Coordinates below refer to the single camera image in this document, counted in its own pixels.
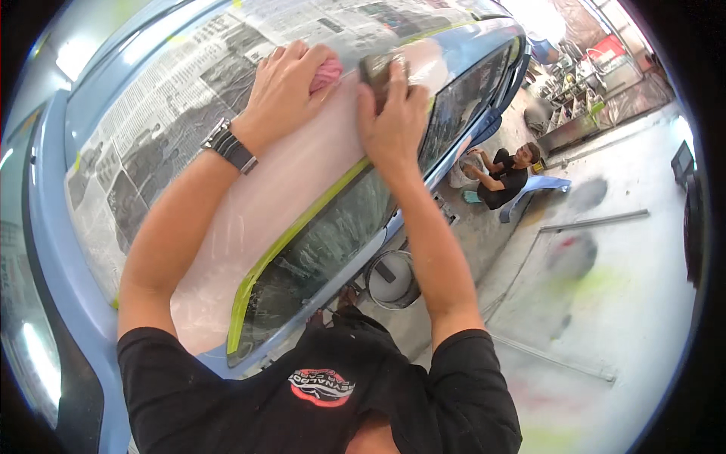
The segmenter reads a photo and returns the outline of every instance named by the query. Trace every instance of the car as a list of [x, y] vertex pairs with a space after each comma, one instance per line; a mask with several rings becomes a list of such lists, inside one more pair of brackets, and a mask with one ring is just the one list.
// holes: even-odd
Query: car
[[[24, 298], [35, 292], [44, 321], [32, 325], [34, 336], [4, 304], [3, 323], [24, 339], [8, 340], [19, 361], [37, 350], [36, 338], [54, 343], [44, 364], [58, 371], [64, 392], [87, 390], [86, 399], [68, 400], [53, 388], [51, 414], [71, 430], [68, 439], [126, 450], [114, 307], [123, 261], [148, 207], [202, 138], [220, 116], [243, 110], [254, 62], [275, 44], [325, 42], [345, 71], [320, 115], [234, 184], [172, 298], [180, 342], [224, 378], [264, 359], [403, 225], [357, 137], [361, 57], [401, 52], [410, 81], [429, 88], [419, 160], [429, 189], [499, 128], [529, 63], [524, 30], [493, 1], [425, 3], [154, 3], [109, 38], [70, 91], [29, 117], [15, 135], [24, 141], [14, 149], [27, 209], [18, 225], [32, 246]], [[295, 22], [302, 17], [311, 22]], [[26, 394], [42, 394], [44, 384], [25, 376], [34, 383]], [[68, 429], [74, 411], [88, 423]]]

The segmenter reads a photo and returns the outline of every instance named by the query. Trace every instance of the bucket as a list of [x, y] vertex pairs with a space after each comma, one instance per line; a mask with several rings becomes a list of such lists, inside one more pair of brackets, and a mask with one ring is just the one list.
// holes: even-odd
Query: bucket
[[411, 253], [394, 249], [371, 262], [365, 275], [370, 298], [384, 309], [405, 309], [421, 296]]

